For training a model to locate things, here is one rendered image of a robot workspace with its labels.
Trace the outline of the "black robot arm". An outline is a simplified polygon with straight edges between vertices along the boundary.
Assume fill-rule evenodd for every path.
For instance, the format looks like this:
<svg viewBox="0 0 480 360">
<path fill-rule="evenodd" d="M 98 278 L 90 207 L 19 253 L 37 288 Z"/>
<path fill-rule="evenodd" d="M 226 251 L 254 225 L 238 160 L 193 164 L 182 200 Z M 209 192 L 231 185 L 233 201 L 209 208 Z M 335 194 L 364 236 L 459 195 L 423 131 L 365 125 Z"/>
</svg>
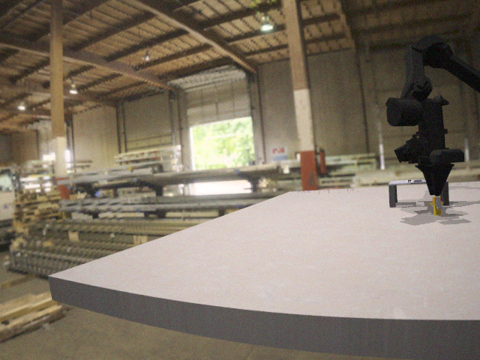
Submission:
<svg viewBox="0 0 480 360">
<path fill-rule="evenodd" d="M 454 55 L 451 47 L 435 34 L 412 42 L 404 57 L 406 83 L 401 96 L 390 97 L 385 104 L 387 121 L 391 126 L 444 125 L 442 106 L 449 102 L 442 95 L 427 98 L 433 86 L 430 78 L 425 76 L 424 66 L 445 69 L 480 93 L 480 71 Z M 399 163 L 407 162 L 422 152 L 431 153 L 422 132 L 418 138 L 412 135 L 405 145 L 394 150 Z"/>
</svg>

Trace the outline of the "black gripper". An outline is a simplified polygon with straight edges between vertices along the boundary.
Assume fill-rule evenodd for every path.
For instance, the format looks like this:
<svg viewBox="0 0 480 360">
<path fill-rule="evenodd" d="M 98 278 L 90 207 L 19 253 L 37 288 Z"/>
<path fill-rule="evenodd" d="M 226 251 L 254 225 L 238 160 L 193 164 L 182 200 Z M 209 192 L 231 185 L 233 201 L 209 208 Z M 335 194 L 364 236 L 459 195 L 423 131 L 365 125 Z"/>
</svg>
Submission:
<svg viewBox="0 0 480 360">
<path fill-rule="evenodd" d="M 445 147 L 445 134 L 448 129 L 444 129 L 444 124 L 422 125 L 418 127 L 417 137 L 420 132 L 429 143 L 430 154 L 422 152 L 409 160 L 408 164 L 418 163 L 415 167 L 423 172 L 430 195 L 439 197 L 454 166 L 451 163 L 464 162 L 464 152 L 459 148 Z"/>
</svg>

